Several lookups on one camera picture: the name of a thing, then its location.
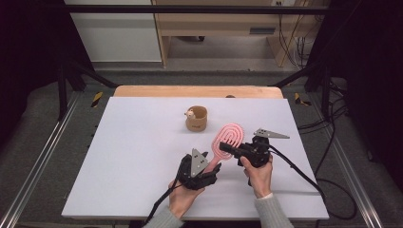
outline hand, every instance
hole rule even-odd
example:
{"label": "hand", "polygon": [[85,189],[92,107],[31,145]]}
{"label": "hand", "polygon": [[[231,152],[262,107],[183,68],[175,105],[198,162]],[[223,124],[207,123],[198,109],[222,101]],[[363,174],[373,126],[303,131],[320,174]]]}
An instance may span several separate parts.
{"label": "hand", "polygon": [[[174,181],[169,183],[169,187],[172,187]],[[180,186],[174,189],[174,191],[169,195],[169,210],[174,214],[174,216],[180,219],[184,213],[189,210],[192,206],[195,198],[204,191],[204,188],[199,190],[187,189],[184,186]]]}
{"label": "hand", "polygon": [[269,162],[259,168],[255,168],[254,166],[252,166],[251,162],[249,162],[249,160],[243,156],[240,157],[240,162],[242,162],[243,167],[245,167],[244,173],[246,177],[250,179],[255,196],[258,199],[272,193],[270,189],[273,171],[272,155],[270,155]]}

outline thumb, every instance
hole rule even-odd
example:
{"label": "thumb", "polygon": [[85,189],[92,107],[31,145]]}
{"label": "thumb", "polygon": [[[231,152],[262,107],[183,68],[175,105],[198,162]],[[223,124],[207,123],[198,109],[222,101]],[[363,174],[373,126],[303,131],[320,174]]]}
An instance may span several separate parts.
{"label": "thumb", "polygon": [[245,167],[246,170],[248,170],[248,169],[252,166],[251,162],[249,162],[249,160],[246,159],[246,158],[243,157],[243,156],[240,157],[240,162],[242,162],[243,167]]}

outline person's right hand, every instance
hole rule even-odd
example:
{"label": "person's right hand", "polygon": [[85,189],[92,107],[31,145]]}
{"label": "person's right hand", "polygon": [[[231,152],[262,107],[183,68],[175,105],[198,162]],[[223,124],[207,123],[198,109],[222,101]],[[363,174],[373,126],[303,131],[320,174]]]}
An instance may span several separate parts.
{"label": "person's right hand", "polygon": [[242,162],[243,167],[245,167],[244,173],[246,177],[248,177],[251,181],[251,185],[254,189],[255,196],[259,198],[263,198],[270,193],[272,193],[270,189],[270,183],[272,180],[272,171],[273,171],[273,156],[270,155],[269,162],[265,165],[255,168],[251,162],[245,157],[240,157],[240,162]]}

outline forearm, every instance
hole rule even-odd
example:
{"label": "forearm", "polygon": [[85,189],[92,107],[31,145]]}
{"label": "forearm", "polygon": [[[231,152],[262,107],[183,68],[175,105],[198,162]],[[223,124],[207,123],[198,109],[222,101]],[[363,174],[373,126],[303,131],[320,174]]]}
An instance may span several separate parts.
{"label": "forearm", "polygon": [[271,195],[266,199],[255,199],[262,228],[294,227],[282,211],[278,199]]}
{"label": "forearm", "polygon": [[168,207],[165,207],[144,228],[179,228],[181,226],[183,226],[183,222],[176,218]]}

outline white tabletop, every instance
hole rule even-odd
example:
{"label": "white tabletop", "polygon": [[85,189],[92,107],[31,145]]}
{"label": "white tabletop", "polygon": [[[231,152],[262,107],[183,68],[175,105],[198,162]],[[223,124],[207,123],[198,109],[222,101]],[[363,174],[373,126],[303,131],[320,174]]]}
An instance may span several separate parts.
{"label": "white tabletop", "polygon": [[[191,132],[183,113],[208,110],[207,127]],[[62,216],[74,219],[144,219],[175,178],[192,148],[214,154],[211,142],[229,123],[240,124],[244,143],[259,129],[290,136],[270,144],[314,180],[288,101],[250,98],[110,98]],[[184,219],[259,219],[252,188],[236,159],[222,161],[218,180],[196,199]],[[274,155],[272,190],[290,219],[328,219],[317,190]],[[168,204],[166,199],[160,211]]]}

